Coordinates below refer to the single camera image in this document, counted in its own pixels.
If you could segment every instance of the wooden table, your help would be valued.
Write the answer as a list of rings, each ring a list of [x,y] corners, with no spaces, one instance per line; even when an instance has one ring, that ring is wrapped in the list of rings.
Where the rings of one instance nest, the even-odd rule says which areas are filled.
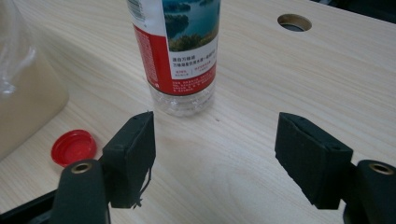
[[[15,0],[69,89],[65,109],[0,162],[0,211],[57,188],[50,148],[73,129],[102,148],[154,110],[157,159],[143,207],[113,223],[343,223],[319,211],[275,158],[278,113],[297,114],[364,159],[396,165],[396,25],[308,0],[224,0],[215,103],[179,119],[149,94],[124,0]],[[277,23],[293,13],[312,28]]]

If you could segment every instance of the round hole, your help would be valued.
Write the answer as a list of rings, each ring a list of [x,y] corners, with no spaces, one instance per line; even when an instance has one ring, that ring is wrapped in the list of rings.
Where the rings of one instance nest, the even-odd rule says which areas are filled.
[[[295,15],[295,14],[285,14],[277,18],[277,23],[283,28],[294,32],[304,32],[312,27],[311,21],[307,18]]]
[[[371,163],[370,168],[372,168],[374,171],[377,173],[380,173],[382,175],[393,175],[394,172],[391,170],[388,166],[379,164],[379,163]]]
[[[72,173],[76,174],[76,175],[82,174],[82,173],[89,171],[91,168],[92,168],[92,164],[90,164],[90,163],[87,163],[87,162],[80,163],[80,164],[75,165],[72,168]]]

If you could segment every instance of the red bottle cap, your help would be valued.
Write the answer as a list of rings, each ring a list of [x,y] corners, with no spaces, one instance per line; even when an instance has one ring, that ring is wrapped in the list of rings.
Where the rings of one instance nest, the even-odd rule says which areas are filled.
[[[96,153],[96,143],[90,133],[74,130],[62,135],[52,146],[51,157],[62,167],[75,161],[91,159]]]

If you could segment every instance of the plastic water bottle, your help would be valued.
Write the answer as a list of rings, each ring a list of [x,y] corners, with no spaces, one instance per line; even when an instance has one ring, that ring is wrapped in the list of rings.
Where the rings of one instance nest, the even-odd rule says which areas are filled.
[[[127,0],[156,106],[184,117],[213,101],[220,0]]]

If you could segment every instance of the plastic bag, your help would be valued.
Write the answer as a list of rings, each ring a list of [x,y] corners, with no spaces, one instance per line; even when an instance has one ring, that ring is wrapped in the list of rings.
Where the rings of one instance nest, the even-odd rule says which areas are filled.
[[[35,58],[35,47],[21,13],[12,0],[0,1],[0,98],[8,97],[16,87],[22,68]]]

